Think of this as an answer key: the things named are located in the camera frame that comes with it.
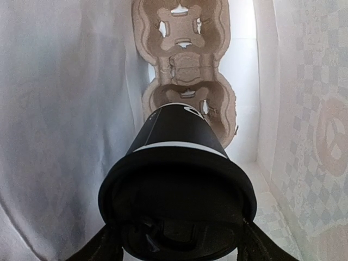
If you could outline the brown cardboard cup carrier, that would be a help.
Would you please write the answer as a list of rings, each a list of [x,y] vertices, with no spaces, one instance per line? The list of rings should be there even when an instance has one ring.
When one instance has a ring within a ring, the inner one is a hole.
[[[197,109],[223,147],[236,134],[236,95],[219,65],[231,39],[227,1],[134,1],[136,48],[154,68],[144,116],[169,103]]]

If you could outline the blue checkered paper bag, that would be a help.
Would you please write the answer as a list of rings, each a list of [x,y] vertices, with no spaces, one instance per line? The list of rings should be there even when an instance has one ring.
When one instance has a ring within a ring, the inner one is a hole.
[[[257,225],[347,260],[347,1],[230,1],[230,159]],[[1,260],[64,260],[103,226],[101,182],[140,130],[154,69],[130,1],[1,1]]]

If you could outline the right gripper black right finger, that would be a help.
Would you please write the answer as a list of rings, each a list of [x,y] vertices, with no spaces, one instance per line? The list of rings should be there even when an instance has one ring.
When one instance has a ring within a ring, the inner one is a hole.
[[[244,220],[243,237],[237,250],[237,261],[295,261],[254,222],[247,220]]]

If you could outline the black and white paper cup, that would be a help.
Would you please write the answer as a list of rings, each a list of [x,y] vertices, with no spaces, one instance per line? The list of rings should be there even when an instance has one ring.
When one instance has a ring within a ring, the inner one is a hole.
[[[184,103],[156,109],[144,122],[127,154],[155,147],[184,147],[228,158],[202,114]]]

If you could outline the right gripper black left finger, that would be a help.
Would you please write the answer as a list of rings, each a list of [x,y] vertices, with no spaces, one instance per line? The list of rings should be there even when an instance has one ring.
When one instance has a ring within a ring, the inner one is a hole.
[[[105,225],[86,245],[66,261],[122,261],[123,249],[118,234]]]

